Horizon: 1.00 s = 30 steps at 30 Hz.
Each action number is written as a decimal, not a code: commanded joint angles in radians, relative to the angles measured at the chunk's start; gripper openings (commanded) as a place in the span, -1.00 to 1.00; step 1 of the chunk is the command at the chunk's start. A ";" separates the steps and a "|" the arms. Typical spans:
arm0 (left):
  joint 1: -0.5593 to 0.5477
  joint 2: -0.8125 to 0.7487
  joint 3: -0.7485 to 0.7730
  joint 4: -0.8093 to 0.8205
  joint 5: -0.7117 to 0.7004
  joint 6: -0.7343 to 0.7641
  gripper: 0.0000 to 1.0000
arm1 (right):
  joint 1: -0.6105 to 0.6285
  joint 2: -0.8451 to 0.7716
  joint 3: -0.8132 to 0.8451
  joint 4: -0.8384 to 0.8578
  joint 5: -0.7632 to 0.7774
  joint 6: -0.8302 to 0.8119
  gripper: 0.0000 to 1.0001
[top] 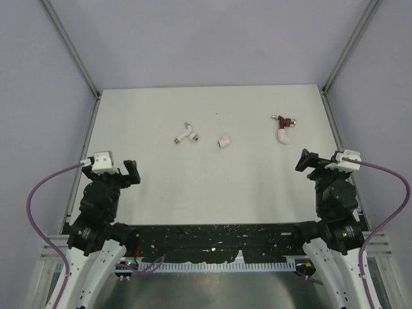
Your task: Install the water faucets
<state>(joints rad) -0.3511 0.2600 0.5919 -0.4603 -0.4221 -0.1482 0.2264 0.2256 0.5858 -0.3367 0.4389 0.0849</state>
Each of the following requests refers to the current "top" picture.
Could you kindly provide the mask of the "white water faucet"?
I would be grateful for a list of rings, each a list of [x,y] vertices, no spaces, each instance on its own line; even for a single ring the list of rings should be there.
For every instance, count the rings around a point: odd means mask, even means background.
[[[188,138],[190,142],[195,143],[199,140],[199,135],[194,132],[190,123],[185,122],[185,131],[174,139],[175,144],[179,144],[184,138]]]

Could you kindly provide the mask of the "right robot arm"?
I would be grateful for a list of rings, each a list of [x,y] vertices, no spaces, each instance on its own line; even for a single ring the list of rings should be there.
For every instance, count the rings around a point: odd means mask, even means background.
[[[330,159],[303,149],[295,167],[311,168],[315,211],[319,221],[294,225],[292,236],[309,257],[326,288],[333,308],[381,308],[374,287],[359,221],[357,190],[348,178],[361,166],[360,153],[336,151]]]

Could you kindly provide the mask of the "white elbow pipe fitting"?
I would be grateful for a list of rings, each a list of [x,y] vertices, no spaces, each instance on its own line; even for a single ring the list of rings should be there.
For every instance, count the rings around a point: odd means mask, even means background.
[[[231,139],[229,135],[221,135],[217,141],[217,145],[220,149],[224,149],[231,144]]]

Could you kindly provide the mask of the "red faucet with elbow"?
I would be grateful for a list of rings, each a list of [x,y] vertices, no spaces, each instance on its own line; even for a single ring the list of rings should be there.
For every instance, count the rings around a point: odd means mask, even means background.
[[[290,138],[287,133],[287,128],[294,127],[296,125],[296,119],[284,118],[281,115],[272,115],[271,119],[278,121],[279,127],[277,130],[277,140],[280,144],[288,145]]]

